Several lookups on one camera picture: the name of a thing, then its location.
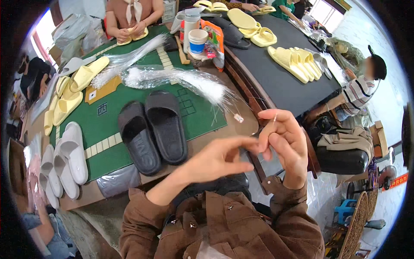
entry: red banner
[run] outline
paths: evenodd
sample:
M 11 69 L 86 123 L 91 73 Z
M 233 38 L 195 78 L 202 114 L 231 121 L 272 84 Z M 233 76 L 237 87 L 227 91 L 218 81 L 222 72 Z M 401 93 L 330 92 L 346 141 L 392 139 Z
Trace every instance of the red banner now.
M 405 183 L 408 180 L 408 173 L 403 174 L 397 178 L 395 178 L 394 180 L 391 181 L 391 185 L 390 185 L 390 189 L 394 188 L 400 184 Z

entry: green table mat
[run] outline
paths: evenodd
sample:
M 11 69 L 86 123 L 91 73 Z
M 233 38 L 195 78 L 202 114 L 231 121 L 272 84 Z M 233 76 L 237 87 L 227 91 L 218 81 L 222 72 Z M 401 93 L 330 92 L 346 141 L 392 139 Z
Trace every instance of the green table mat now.
M 144 43 L 148 42 L 154 36 L 160 33 L 168 32 L 168 29 L 162 26 L 153 26 L 148 28 L 149 35 L 141 40 L 133 41 L 124 46 L 117 46 L 106 51 L 104 54 L 124 54 L 129 53 L 134 49 L 139 48 Z M 116 43 L 115 40 L 100 46 L 84 58 L 94 55 L 112 46 Z M 178 51 L 168 52 L 168 56 L 176 68 L 193 69 L 193 66 L 182 65 Z M 158 53 L 153 51 L 140 59 L 138 65 L 162 65 Z M 181 116 L 183 118 L 184 132 L 187 140 L 191 140 L 200 135 L 206 134 L 210 131 L 217 130 L 227 125 L 226 120 L 221 112 L 217 112 L 217 108 L 212 108 L 212 105 L 204 98 L 194 94 L 190 90 L 183 88 L 179 84 L 162 85 L 149 90 L 138 90 L 120 84 L 117 90 L 104 98 L 89 105 L 82 103 L 65 119 L 60 125 L 59 137 L 62 137 L 65 131 L 65 126 L 71 122 L 77 122 L 83 133 L 83 145 L 87 149 L 92 145 L 116 134 L 119 132 L 118 128 L 118 114 L 121 108 L 131 100 L 138 100 L 145 103 L 146 97 L 154 90 L 167 90 L 173 93 L 180 102 Z M 53 127 L 50 134 L 50 143 L 55 146 L 56 127 Z M 89 171 L 89 181 L 93 181 L 103 175 L 109 174 L 115 170 L 132 164 L 132 161 L 127 152 L 127 148 L 123 143 L 114 145 L 92 157 L 87 159 L 87 166 Z

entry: striped shirt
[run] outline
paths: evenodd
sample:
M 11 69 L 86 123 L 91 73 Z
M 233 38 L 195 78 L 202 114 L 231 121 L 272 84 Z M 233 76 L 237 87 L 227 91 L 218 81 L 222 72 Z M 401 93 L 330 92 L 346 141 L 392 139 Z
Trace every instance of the striped shirt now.
M 340 108 L 350 116 L 357 115 L 371 99 L 377 90 L 374 81 L 368 80 L 364 75 L 352 80 L 342 89 L 342 95 L 346 103 L 341 104 Z

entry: blue plastic stool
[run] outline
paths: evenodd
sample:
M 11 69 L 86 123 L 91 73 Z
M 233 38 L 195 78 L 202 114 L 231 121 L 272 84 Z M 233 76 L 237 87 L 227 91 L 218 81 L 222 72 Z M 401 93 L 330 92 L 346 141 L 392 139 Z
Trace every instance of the blue plastic stool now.
M 354 213 L 355 207 L 348 206 L 351 202 L 356 204 L 356 200 L 346 199 L 340 207 L 335 207 L 335 212 L 338 212 L 338 223 L 341 225 L 345 225 L 346 217 Z

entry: white scarf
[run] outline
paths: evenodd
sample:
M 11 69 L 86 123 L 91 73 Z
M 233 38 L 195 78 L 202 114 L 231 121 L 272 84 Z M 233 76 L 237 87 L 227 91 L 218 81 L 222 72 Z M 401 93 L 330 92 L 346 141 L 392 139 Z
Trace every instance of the white scarf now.
M 137 23 L 139 23 L 141 21 L 141 15 L 142 15 L 142 5 L 139 2 L 139 0 L 124 0 L 124 1 L 128 4 L 127 12 L 126 12 L 126 18 L 127 18 L 128 25 L 131 25 L 131 19 L 132 19 L 131 5 L 134 6 L 135 20 L 137 21 Z

